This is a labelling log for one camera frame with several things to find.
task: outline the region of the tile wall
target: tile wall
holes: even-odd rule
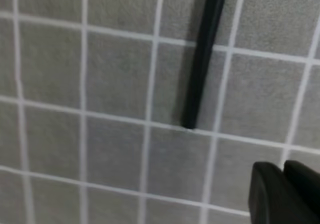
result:
[[[249,224],[252,164],[320,171],[320,0],[0,0],[1,224]]]

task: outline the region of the white grout line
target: white grout line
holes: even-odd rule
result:
[[[37,102],[33,100],[24,100],[23,104],[26,107],[39,108],[39,109],[44,109],[49,111],[56,111],[56,112],[69,113],[69,114],[81,114],[81,110],[76,108],[49,104],[49,103],[42,103],[42,102]]]
[[[281,142],[269,141],[269,140],[260,140],[260,139],[253,139],[250,137],[238,136],[238,135],[230,135],[225,133],[216,133],[217,138],[227,139],[236,142],[243,142],[248,144],[254,144],[259,146],[266,146],[272,148],[284,148],[284,144]]]
[[[112,35],[117,37],[131,38],[131,39],[144,40],[144,41],[153,40],[152,35],[125,31],[125,30],[116,30],[116,29],[111,29],[111,28],[101,27],[101,26],[94,26],[94,25],[89,25],[88,31],[99,33],[99,34],[107,34],[107,35]]]
[[[0,18],[2,19],[12,20],[13,16],[14,15],[11,12],[0,11]],[[82,29],[82,24],[78,22],[57,20],[57,19],[51,19],[47,17],[33,16],[29,14],[19,14],[18,18],[21,22],[25,22],[25,23],[49,25],[53,27],[74,29],[79,31]],[[95,25],[87,25],[87,30],[93,33],[107,34],[107,35],[112,35],[117,37],[131,38],[131,39],[144,40],[144,41],[152,41],[154,38],[150,34],[143,34],[143,33],[131,32],[131,31],[125,31],[125,30],[117,30],[117,29],[112,29],[112,28],[103,27],[103,26],[95,26]],[[175,39],[175,38],[162,37],[162,36],[159,37],[159,42],[163,44],[171,44],[171,45],[185,46],[185,47],[196,46],[195,41]],[[229,47],[224,45],[214,45],[213,50],[218,52],[228,52]],[[270,58],[270,59],[276,59],[276,60],[282,60],[282,61],[294,62],[294,63],[303,63],[303,64],[306,63],[308,59],[307,57],[303,57],[303,56],[295,56],[295,55],[267,52],[267,51],[260,51],[260,50],[251,50],[251,49],[238,48],[238,47],[233,48],[233,53],[252,56],[252,57]],[[312,62],[314,65],[320,66],[320,59],[314,59]]]
[[[146,124],[145,120],[125,117],[125,116],[110,115],[110,114],[105,114],[105,113],[100,113],[95,111],[87,110],[86,115],[91,118],[107,119],[107,120],[116,121],[116,122],[131,123],[131,124],[137,124],[137,125]]]
[[[10,96],[0,96],[0,102],[2,103],[9,103],[9,104],[18,104],[18,100],[15,97],[10,97]]]
[[[143,133],[143,144],[141,153],[141,167],[140,167],[140,187],[139,190],[145,194],[148,189],[148,165],[149,165],[149,148],[150,148],[150,135],[151,135],[151,120],[152,120],[152,106],[153,94],[155,88],[156,65],[158,56],[158,46],[161,27],[161,14],[164,0],[157,0],[155,19],[153,27],[153,40],[150,61],[150,71],[148,76],[146,105],[145,105],[145,126]],[[139,198],[137,224],[145,224],[147,212],[147,200],[144,195]]]
[[[75,29],[81,30],[82,25],[81,23],[67,21],[67,20],[56,20],[47,17],[39,17],[33,16],[28,14],[19,14],[19,21],[23,23],[31,23],[31,24],[38,24],[38,25],[48,25],[57,28],[67,28],[67,29]]]
[[[312,60],[312,63],[313,63],[314,65],[316,65],[316,66],[320,66],[320,60],[318,60],[318,59]]]
[[[18,169],[14,169],[14,168],[2,166],[2,165],[0,165],[0,171],[9,172],[9,173],[16,174],[16,175],[28,176],[31,178],[39,178],[39,179],[45,179],[45,180],[50,180],[50,181],[55,181],[55,182],[62,182],[62,183],[71,184],[71,185],[84,186],[87,188],[105,190],[108,192],[114,192],[114,193],[119,193],[119,194],[124,194],[124,195],[144,197],[145,199],[153,199],[153,200],[158,200],[158,201],[178,203],[178,204],[195,206],[195,207],[205,207],[207,209],[216,210],[216,211],[220,211],[220,212],[224,212],[224,213],[230,213],[230,214],[246,216],[246,217],[249,216],[249,213],[247,211],[231,209],[231,208],[227,208],[227,207],[223,207],[223,206],[205,204],[202,202],[173,198],[173,197],[168,197],[168,196],[161,196],[161,195],[150,194],[150,193],[142,193],[142,192],[136,191],[136,190],[128,190],[128,189],[123,189],[123,188],[118,188],[118,187],[83,182],[80,180],[74,180],[74,179],[69,179],[69,178],[54,176],[54,175],[49,175],[49,174],[43,174],[43,173],[38,173],[38,172],[23,171],[23,170],[18,170]]]
[[[9,11],[0,11],[0,18],[12,20],[14,18],[14,15]]]
[[[82,0],[81,15],[81,60],[80,60],[80,128],[79,128],[79,170],[81,183],[87,182],[87,57],[88,57],[88,0]],[[85,185],[79,186],[80,224],[88,224],[88,193]]]
[[[309,153],[309,154],[314,154],[314,155],[320,155],[320,149],[314,149],[311,147],[300,146],[300,145],[291,145],[289,150],[303,152],[303,153]]]
[[[283,167],[285,164],[285,161],[289,158],[290,155],[290,147],[293,144],[295,133],[297,131],[298,123],[299,123],[299,116],[301,112],[301,108],[304,101],[304,96],[307,90],[307,85],[309,82],[310,74],[311,74],[311,68],[314,63],[314,58],[316,56],[317,52],[317,46],[319,43],[319,37],[320,36],[320,15],[317,20],[316,28],[314,30],[314,34],[312,37],[311,46],[308,53],[308,58],[305,63],[300,87],[296,96],[295,104],[293,107],[291,122],[288,130],[288,134],[285,141],[285,146],[282,152],[281,160],[280,160],[280,166]]]
[[[243,3],[244,3],[244,0],[237,0],[236,2],[236,8],[234,11],[232,28],[231,28],[231,33],[229,37],[229,45],[226,52],[223,74],[222,74],[220,88],[219,88],[217,107],[215,110],[213,133],[218,133],[220,130],[225,96],[227,92],[228,76],[231,68],[231,60],[232,60],[233,50],[236,42],[236,36],[237,36],[238,26],[240,22]],[[210,150],[208,154],[205,179],[204,179],[204,185],[203,185],[203,193],[202,193],[202,203],[207,205],[210,203],[210,199],[211,199],[211,186],[212,186],[213,177],[214,177],[217,148],[218,148],[218,137],[216,135],[213,135],[211,138]],[[206,206],[203,206],[201,208],[199,224],[208,223],[208,214],[209,214],[208,208]]]
[[[26,129],[26,114],[23,104],[24,91],[21,79],[21,43],[20,43],[20,24],[19,24],[19,0],[12,0],[13,6],[13,36],[14,36],[14,75],[17,88],[18,105],[18,132],[20,142],[20,157],[22,170],[29,171],[28,141]],[[35,210],[33,192],[29,176],[22,177],[24,203],[26,212],[26,223],[35,224]]]
[[[159,37],[159,42],[164,44],[171,44],[171,45],[177,45],[177,46],[184,46],[184,47],[196,47],[195,41],[190,40],[183,40],[183,39],[172,39],[169,37]]]
[[[307,60],[307,57],[302,57],[302,56],[287,55],[287,54],[280,54],[280,53],[259,51],[259,50],[250,50],[250,49],[237,48],[237,47],[233,48],[233,53],[252,56],[252,57],[270,58],[270,59],[276,59],[276,60],[287,61],[287,62],[301,63],[301,64],[304,64]]]
[[[0,95],[0,103],[18,104],[19,101],[15,97]],[[41,103],[41,102],[36,102],[36,101],[31,101],[31,100],[24,100],[22,103],[26,107],[39,108],[39,109],[44,109],[44,110],[48,110],[48,111],[62,112],[62,113],[75,114],[75,115],[81,115],[81,113],[82,113],[82,111],[80,109],[66,107],[66,106],[60,106],[60,105],[55,105],[55,104]],[[105,120],[110,120],[110,121],[115,121],[115,122],[123,122],[123,123],[130,123],[130,124],[136,124],[136,125],[146,125],[145,120],[117,116],[117,115],[104,114],[104,113],[99,113],[99,112],[94,112],[94,111],[85,111],[85,115],[89,118],[99,118],[99,119],[105,119]],[[188,129],[185,129],[181,126],[170,125],[170,124],[154,122],[154,121],[150,121],[149,125],[154,128],[161,128],[161,129],[173,130],[173,131],[178,131],[178,132],[191,132],[196,135],[208,136],[208,137],[215,136],[220,139],[243,142],[243,143],[265,146],[265,147],[284,148],[284,146],[285,146],[285,144],[281,143],[281,142],[255,139],[255,138],[251,138],[251,137],[231,135],[231,134],[226,134],[226,133],[215,133],[215,132],[208,131],[208,130],[200,130],[200,129],[188,130]],[[311,147],[304,147],[304,146],[299,146],[299,145],[292,145],[290,147],[290,149],[298,150],[301,152],[314,153],[314,154],[320,153],[320,149],[311,148]]]

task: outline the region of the black rod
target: black rod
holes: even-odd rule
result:
[[[225,0],[205,0],[181,119],[181,125],[188,129],[194,129],[196,127],[212,49],[224,2]]]

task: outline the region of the black plastic piece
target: black plastic piece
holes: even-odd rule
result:
[[[212,48],[218,31],[224,2],[225,0],[205,1],[181,120],[181,125],[188,129],[196,127]]]
[[[320,224],[320,219],[272,163],[253,165],[248,204],[252,224]]]
[[[285,162],[283,173],[304,203],[320,219],[320,174],[294,160]]]

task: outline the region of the grout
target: grout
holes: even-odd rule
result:
[[[252,57],[269,58],[269,59],[276,59],[276,60],[287,61],[287,62],[301,63],[301,64],[304,64],[307,61],[307,57],[303,57],[303,56],[295,56],[295,55],[267,52],[267,51],[260,51],[260,50],[250,50],[250,49],[238,48],[238,47],[233,48],[233,53],[252,56]]]
[[[19,24],[19,0],[12,0],[13,6],[13,38],[14,38],[14,78],[17,90],[18,107],[18,133],[20,142],[20,159],[22,170],[29,171],[28,140],[26,129],[26,114],[24,107],[24,90],[21,78],[21,43],[20,43],[20,24]],[[33,200],[33,190],[29,176],[22,176],[24,205],[26,213],[26,223],[35,224],[35,208]]]
[[[55,105],[55,104],[49,104],[49,103],[42,103],[42,102],[37,102],[37,101],[32,101],[32,100],[24,100],[23,104],[26,107],[31,107],[31,108],[39,108],[39,109],[62,112],[62,113],[68,113],[68,114],[79,114],[79,115],[81,114],[81,110],[80,109],[67,107],[67,106],[61,106],[61,105]]]
[[[43,174],[43,173],[38,173],[38,172],[23,171],[23,170],[18,170],[18,169],[14,169],[14,168],[2,166],[2,165],[0,165],[0,171],[9,172],[9,173],[16,174],[16,175],[28,176],[30,178],[39,178],[39,179],[45,179],[45,180],[50,180],[50,181],[55,181],[55,182],[62,182],[62,183],[71,184],[71,185],[85,186],[87,188],[105,190],[108,192],[114,192],[114,193],[119,193],[119,194],[124,194],[124,195],[144,197],[145,199],[153,199],[153,200],[158,200],[158,201],[178,203],[178,204],[195,206],[195,207],[206,207],[208,209],[216,210],[216,211],[220,211],[220,212],[224,212],[224,213],[230,213],[230,214],[246,216],[246,217],[249,216],[249,212],[243,211],[243,210],[237,210],[237,209],[232,209],[232,208],[227,208],[227,207],[212,205],[212,204],[205,204],[205,203],[193,201],[193,200],[179,199],[179,198],[161,196],[161,195],[150,194],[150,193],[143,193],[143,192],[136,191],[136,190],[129,190],[129,189],[106,186],[106,185],[101,185],[101,184],[83,182],[81,180],[74,180],[74,179],[70,179],[70,178],[54,176],[54,175],[49,175],[49,174]]]
[[[13,14],[8,11],[0,11],[0,18],[1,19],[13,19]],[[47,17],[40,17],[40,16],[33,16],[29,14],[19,14],[20,22],[25,23],[32,23],[32,24],[39,24],[39,25],[48,25],[53,27],[60,27],[66,29],[74,29],[74,30],[81,30],[82,24],[78,22],[72,22],[67,20],[57,20],[51,19]],[[132,31],[125,31],[125,30],[117,30],[103,26],[95,26],[95,25],[87,25],[87,30],[92,33],[100,33],[100,34],[107,34],[117,37],[123,38],[130,38],[136,40],[143,40],[143,41],[152,41],[153,36],[151,34],[143,34],[138,32]],[[177,46],[185,46],[185,47],[195,47],[195,41],[183,40],[183,39],[175,39],[170,37],[162,37],[160,36],[158,39],[159,43],[161,44],[171,44]],[[224,45],[214,45],[214,51],[218,52],[228,52],[229,47]],[[308,57],[304,56],[295,56],[289,54],[282,54],[282,53],[275,53],[275,52],[267,52],[267,51],[260,51],[260,50],[251,50],[246,48],[233,48],[234,54],[246,55],[251,57],[260,57],[260,58],[269,58],[287,62],[294,62],[294,63],[301,63],[305,64],[308,60]],[[312,60],[314,65],[320,66],[320,59],[313,59]]]
[[[88,31],[99,33],[99,34],[108,34],[112,36],[131,38],[131,39],[137,39],[137,40],[143,40],[143,41],[153,40],[153,36],[149,34],[142,34],[137,32],[125,31],[125,30],[116,30],[116,29],[111,29],[111,28],[101,27],[101,26],[94,26],[94,25],[88,25]]]
[[[81,15],[81,60],[80,60],[80,128],[79,128],[79,170],[81,183],[87,182],[87,57],[88,57],[88,0],[82,0]],[[88,192],[83,184],[79,186],[80,224],[88,224]]]
[[[229,44],[226,52],[223,73],[222,73],[221,83],[219,87],[219,93],[218,93],[218,99],[217,99],[218,101],[217,101],[217,106],[215,110],[215,118],[213,122],[213,133],[218,133],[220,130],[224,102],[225,102],[225,97],[227,92],[228,76],[231,68],[232,55],[233,55],[234,46],[236,42],[236,36],[237,36],[238,26],[240,22],[243,3],[244,3],[244,0],[237,0],[236,2],[236,8],[234,11],[231,33],[229,37]],[[211,187],[212,187],[213,178],[214,178],[217,148],[218,148],[218,136],[213,135],[211,138],[210,149],[208,153],[206,172],[204,176],[203,193],[202,193],[202,202],[207,205],[210,203],[210,199],[211,199]],[[203,206],[200,212],[199,224],[208,223],[208,214],[209,214],[208,207]]]
[[[105,113],[95,112],[95,111],[86,111],[86,115],[91,118],[107,119],[107,120],[116,121],[116,122],[131,123],[131,124],[137,124],[137,125],[146,124],[146,121],[142,119],[110,115],[110,114],[105,114]]]
[[[67,21],[67,20],[56,20],[47,17],[39,17],[34,15],[28,14],[19,14],[18,16],[19,21],[23,23],[31,23],[37,25],[48,25],[57,28],[66,28],[66,29],[74,29],[74,30],[81,30],[82,25],[81,23]]]
[[[0,18],[13,20],[14,15],[12,12],[9,11],[0,11]]]
[[[155,87],[156,65],[158,57],[158,46],[160,41],[160,28],[161,28],[161,15],[164,0],[157,0],[154,27],[153,27],[153,40],[152,51],[150,60],[150,71],[148,76],[146,104],[145,104],[145,126],[143,133],[143,144],[141,152],[141,167],[140,167],[140,187],[139,190],[145,194],[148,189],[148,170],[149,170],[149,149],[150,149],[150,136],[151,136],[151,122],[152,122],[152,106],[153,94]],[[147,200],[145,195],[139,198],[139,208],[137,216],[137,224],[146,223]]]
[[[8,104],[18,104],[18,100],[15,97],[9,97],[9,96],[3,96],[0,95],[0,103],[8,103]],[[62,112],[66,114],[74,114],[74,115],[81,115],[81,110],[72,108],[72,107],[66,107],[66,106],[60,106],[55,104],[47,104],[47,103],[41,103],[31,100],[24,100],[23,105],[29,108],[39,108],[43,110],[53,111],[53,112]],[[145,120],[141,119],[135,119],[130,117],[123,117],[123,116],[117,116],[117,115],[111,115],[111,114],[105,114],[100,112],[94,112],[94,111],[85,111],[85,115],[87,118],[99,118],[99,119],[105,119],[115,122],[123,122],[123,123],[129,123],[129,124],[135,124],[135,125],[146,125]],[[283,142],[276,142],[276,141],[270,141],[270,140],[263,140],[263,139],[255,139],[251,137],[245,137],[245,136],[238,136],[238,135],[232,135],[232,134],[226,134],[226,133],[216,133],[208,130],[201,130],[201,129],[194,129],[194,130],[188,130],[181,126],[177,125],[170,125],[155,121],[150,121],[149,123],[151,128],[161,128],[161,129],[167,129],[167,130],[173,130],[177,132],[191,132],[196,135],[201,136],[208,136],[213,137],[216,136],[219,139],[226,139],[231,141],[237,141],[237,142],[243,142],[247,144],[252,145],[259,145],[259,146],[266,146],[266,147],[272,147],[272,148],[284,148],[285,144]],[[304,147],[300,145],[292,145],[290,147],[292,150],[297,150],[301,152],[307,152],[307,153],[315,153],[320,154],[320,149],[312,148],[312,147]]]
[[[283,149],[283,152],[281,155],[281,160],[280,160],[281,167],[284,166],[285,161],[289,158],[290,147],[293,144],[293,141],[295,138],[295,133],[298,128],[298,122],[299,122],[299,117],[300,117],[300,113],[301,113],[301,109],[302,109],[302,105],[303,105],[303,101],[304,101],[304,96],[305,96],[305,93],[307,90],[307,85],[308,85],[309,78],[311,75],[311,68],[313,65],[313,60],[314,60],[314,58],[316,56],[316,52],[317,52],[317,46],[318,46],[319,38],[320,38],[319,36],[320,36],[320,15],[318,16],[316,28],[313,33],[312,42],[311,42],[309,53],[308,53],[308,58],[305,63],[301,83],[300,83],[298,93],[296,96],[296,100],[294,103],[291,122],[290,122],[289,130],[288,130],[288,134],[286,137],[286,141],[285,141],[285,146],[284,146],[284,149]]]
[[[176,45],[176,46],[184,46],[184,47],[191,47],[191,48],[196,47],[195,41],[183,40],[183,39],[173,39],[173,38],[169,38],[169,37],[159,37],[159,42],[161,42],[163,44],[171,44],[171,45]]]
[[[216,133],[215,135],[218,138],[227,139],[227,140],[230,140],[230,141],[254,144],[254,145],[259,145],[259,146],[266,146],[266,147],[272,147],[272,148],[284,148],[284,146],[285,146],[281,142],[254,139],[254,138],[238,136],[238,135],[231,135],[231,134],[225,134],[225,133]]]

